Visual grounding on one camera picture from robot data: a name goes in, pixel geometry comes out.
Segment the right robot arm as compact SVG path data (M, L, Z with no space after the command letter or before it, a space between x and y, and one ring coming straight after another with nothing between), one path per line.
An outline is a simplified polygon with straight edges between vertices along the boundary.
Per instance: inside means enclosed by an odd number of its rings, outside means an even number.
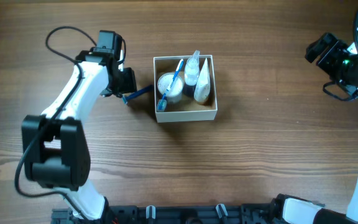
M325 71L331 85L348 95L347 101L358 98L358 27L354 43L347 45L331 33L325 33L310 44L305 58ZM338 213L313 202L287 195L272 201L270 216L286 223L358 223L358 177L346 213Z

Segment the clear cap dark bottle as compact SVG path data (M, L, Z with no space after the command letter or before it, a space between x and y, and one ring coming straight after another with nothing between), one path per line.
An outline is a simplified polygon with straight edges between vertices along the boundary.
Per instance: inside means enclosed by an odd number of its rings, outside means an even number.
M196 50L194 54L186 61L185 85L183 87L183 94L188 97L193 97L198 81L198 76L200 74L199 56L200 51Z

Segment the blue white toothbrush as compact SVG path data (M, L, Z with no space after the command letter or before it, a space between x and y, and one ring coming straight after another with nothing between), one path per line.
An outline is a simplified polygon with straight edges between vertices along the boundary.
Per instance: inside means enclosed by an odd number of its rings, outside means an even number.
M183 66L183 62L184 62L183 59L181 59L179 61L170 84L167 86L164 94L162 95L162 99L158 101L157 111L159 111L159 112L164 112L165 111L165 108L167 107L166 96L169 94L170 90L172 89L173 85L175 84L175 80L176 80L176 78L178 76L178 73L180 72L180 70L181 70L181 68Z

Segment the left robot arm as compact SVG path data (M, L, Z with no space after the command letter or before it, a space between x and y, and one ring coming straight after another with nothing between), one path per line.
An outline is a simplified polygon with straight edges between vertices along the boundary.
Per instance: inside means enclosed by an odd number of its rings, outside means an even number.
M99 96L122 98L137 90L134 72L124 67L126 42L114 31L101 30L89 50L75 58L73 74L58 98L41 115L22 122L23 155L14 186L28 198L59 194L79 223L114 223L106 197L88 176L91 159L83 130Z

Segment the blue disposable razor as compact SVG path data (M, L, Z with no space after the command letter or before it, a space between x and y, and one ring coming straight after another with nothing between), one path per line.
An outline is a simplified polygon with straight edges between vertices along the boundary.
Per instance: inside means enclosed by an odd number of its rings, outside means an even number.
M123 103L125 105L127 105L130 100L133 100L134 98L137 98L138 96L141 96L141 95L143 95L145 93L150 92L151 90L153 90L153 88L154 88L153 85L149 85L149 86L147 86L145 88L142 88L141 90L138 90L138 91L136 91L134 93L131 93L130 95L127 95L127 96L123 95L122 96L122 101L123 101Z

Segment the white squeeze tube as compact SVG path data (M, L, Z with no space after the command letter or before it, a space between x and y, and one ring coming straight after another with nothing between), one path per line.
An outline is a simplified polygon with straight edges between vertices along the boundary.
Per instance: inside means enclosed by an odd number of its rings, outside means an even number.
M194 92L195 101L201 105L205 104L209 98L210 89L211 79L209 74L208 59L205 59Z

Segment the white lidded jar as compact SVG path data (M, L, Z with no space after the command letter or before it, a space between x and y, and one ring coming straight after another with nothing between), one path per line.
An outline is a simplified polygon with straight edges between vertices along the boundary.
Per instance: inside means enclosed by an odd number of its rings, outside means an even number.
M164 73L157 82L157 88L162 96L166 89L170 86L173 80L174 73ZM183 80L178 75L175 79L173 86L171 87L169 93L166 95L165 99L167 100L168 104L175 104L178 103L182 98L182 91L183 91Z

